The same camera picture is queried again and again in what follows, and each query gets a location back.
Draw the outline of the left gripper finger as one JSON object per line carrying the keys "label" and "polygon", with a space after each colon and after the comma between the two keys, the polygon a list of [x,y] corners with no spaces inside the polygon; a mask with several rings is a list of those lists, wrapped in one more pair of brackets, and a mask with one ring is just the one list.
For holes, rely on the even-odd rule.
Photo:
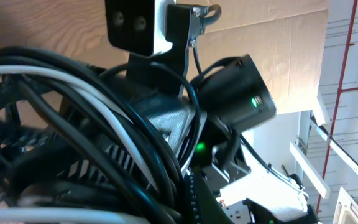
{"label": "left gripper finger", "polygon": [[0,75],[0,192],[21,192],[57,178],[58,167],[51,162],[55,132],[21,123],[17,102],[24,98],[17,78]]}

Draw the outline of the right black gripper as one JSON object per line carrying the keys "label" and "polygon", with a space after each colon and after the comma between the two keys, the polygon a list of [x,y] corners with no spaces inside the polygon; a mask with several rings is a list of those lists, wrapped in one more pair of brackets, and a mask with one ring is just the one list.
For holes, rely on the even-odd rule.
{"label": "right black gripper", "polygon": [[111,78],[121,71],[126,78],[138,85],[156,91],[156,95],[138,104],[157,130],[169,136],[170,146],[189,145],[198,141],[197,91],[186,79],[187,56],[129,57],[128,63],[110,68],[104,78]]}

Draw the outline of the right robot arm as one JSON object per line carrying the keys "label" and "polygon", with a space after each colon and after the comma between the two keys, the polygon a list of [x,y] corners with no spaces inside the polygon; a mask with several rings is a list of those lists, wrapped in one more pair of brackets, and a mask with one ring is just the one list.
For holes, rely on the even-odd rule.
{"label": "right robot arm", "polygon": [[189,164],[200,176],[205,168],[223,170],[242,153],[245,176],[220,191],[234,194],[236,205],[248,208],[253,223],[318,223],[319,218],[296,174],[284,177],[267,164],[242,131],[276,114],[273,99],[250,55],[226,57],[192,79],[190,99],[212,114],[194,152],[182,152],[179,162]]}

